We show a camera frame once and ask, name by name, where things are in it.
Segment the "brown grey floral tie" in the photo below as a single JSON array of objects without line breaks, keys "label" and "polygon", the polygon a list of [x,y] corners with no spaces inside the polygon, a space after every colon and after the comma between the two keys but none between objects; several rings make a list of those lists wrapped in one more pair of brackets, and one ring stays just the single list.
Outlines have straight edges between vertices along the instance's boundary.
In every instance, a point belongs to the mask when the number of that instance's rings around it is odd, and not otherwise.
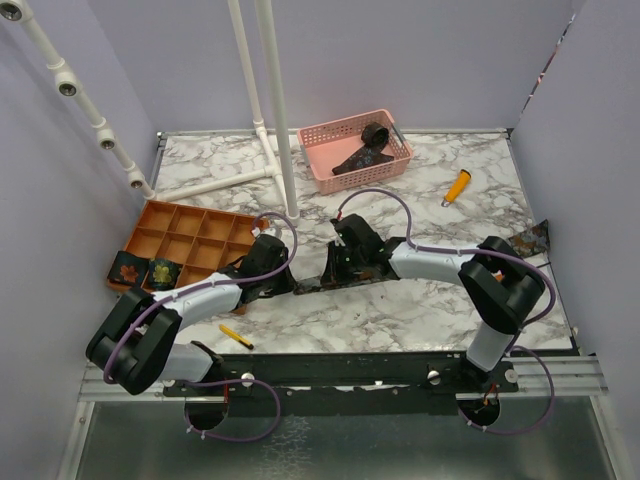
[{"label": "brown grey floral tie", "polygon": [[[296,295],[400,278],[391,260],[400,258],[400,247],[406,244],[404,238],[392,237],[384,241],[358,215],[334,223],[347,234],[347,239],[336,239],[326,244],[327,257],[323,273],[298,280],[294,287]],[[507,255],[521,259],[545,253],[550,248],[549,223],[544,220],[507,239],[489,236],[479,247],[487,249],[492,245],[502,248]]]}]

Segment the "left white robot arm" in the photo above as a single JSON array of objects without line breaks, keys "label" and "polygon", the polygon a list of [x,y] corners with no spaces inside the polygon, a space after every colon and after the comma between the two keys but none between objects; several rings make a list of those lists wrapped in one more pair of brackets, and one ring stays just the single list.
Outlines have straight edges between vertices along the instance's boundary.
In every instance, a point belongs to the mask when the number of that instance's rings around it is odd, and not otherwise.
[{"label": "left white robot arm", "polygon": [[286,245],[261,234],[238,262],[194,284],[155,293],[132,287],[89,341],[86,358],[102,370],[105,382],[131,395],[160,380],[186,380],[195,392],[210,394],[220,385],[219,358],[196,341],[177,344],[178,333],[262,296],[290,292],[288,261]]}]

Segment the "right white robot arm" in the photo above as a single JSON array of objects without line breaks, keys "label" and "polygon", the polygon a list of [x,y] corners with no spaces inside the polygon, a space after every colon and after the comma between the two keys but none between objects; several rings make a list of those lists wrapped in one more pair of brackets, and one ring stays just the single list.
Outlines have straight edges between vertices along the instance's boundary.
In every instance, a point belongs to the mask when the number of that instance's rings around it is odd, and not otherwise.
[{"label": "right white robot arm", "polygon": [[407,238],[383,240],[359,215],[332,221],[323,289],[399,280],[430,280],[464,288],[481,325],[459,367],[461,383],[481,391],[546,290],[543,274],[499,237],[470,249],[419,246]]}]

